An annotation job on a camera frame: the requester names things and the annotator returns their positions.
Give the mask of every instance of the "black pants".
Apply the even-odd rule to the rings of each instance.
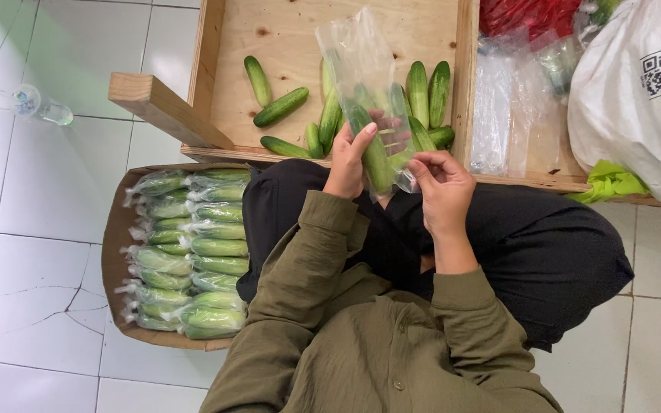
[[[252,178],[244,192],[250,269],[236,285],[246,302],[262,265],[297,223],[308,190],[322,190],[328,170],[289,159]],[[371,223],[360,253],[397,289],[431,299],[434,269],[419,274],[420,255],[433,253],[423,225],[422,195],[399,191],[386,210],[364,192],[355,200]],[[551,351],[634,278],[613,226],[591,208],[530,187],[478,184],[466,217],[474,253],[494,292],[527,332],[527,343]]]

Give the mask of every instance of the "cardboard box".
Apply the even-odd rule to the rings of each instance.
[[[136,211],[133,207],[125,208],[124,202],[126,188],[133,187],[143,175],[154,171],[165,169],[182,169],[184,171],[201,171],[204,169],[214,169],[217,167],[233,167],[248,169],[248,164],[236,163],[190,163],[190,164],[163,164],[159,166],[138,167],[128,171],[114,194],[114,200],[111,203],[109,211],[109,220],[106,221],[106,230],[104,231],[104,247],[101,251],[101,274],[104,279],[104,289],[106,290],[106,300],[109,302],[111,315],[114,316],[114,324],[124,335],[156,345],[167,347],[187,348],[189,350],[214,351],[228,348],[231,345],[231,339],[217,340],[190,340],[175,332],[158,332],[147,330],[137,326],[137,324],[127,324],[119,312],[124,309],[124,294],[114,293],[114,289],[122,286],[124,278],[132,278],[127,270],[129,263],[125,260],[124,254],[119,250],[123,247],[132,246],[138,243],[129,235],[128,229],[134,226],[134,220],[137,219]]]

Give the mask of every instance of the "stack of plastic bags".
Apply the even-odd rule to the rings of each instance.
[[[246,169],[158,171],[126,191],[125,207],[140,216],[129,232],[142,242],[122,250],[134,278],[115,290],[126,293],[128,323],[190,339],[243,327],[236,282],[249,267],[241,200],[250,177]]]

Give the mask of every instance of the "person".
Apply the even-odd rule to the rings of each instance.
[[[548,192],[477,186],[444,151],[409,162],[421,195],[374,203],[376,131],[344,125],[330,173],[291,159],[252,179],[251,303],[201,413],[562,411],[526,347],[633,278],[618,234]]]

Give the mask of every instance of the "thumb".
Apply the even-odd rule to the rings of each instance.
[[[361,132],[356,135],[356,138],[351,143],[351,151],[353,155],[361,159],[361,155],[366,150],[366,147],[372,143],[376,137],[377,125],[372,122],[371,124],[366,125]]]
[[[415,179],[417,179],[417,183],[423,193],[431,191],[438,183],[433,177],[433,174],[430,173],[430,170],[427,169],[427,166],[417,159],[410,160],[407,164],[407,168],[409,168],[410,172],[415,175]]]

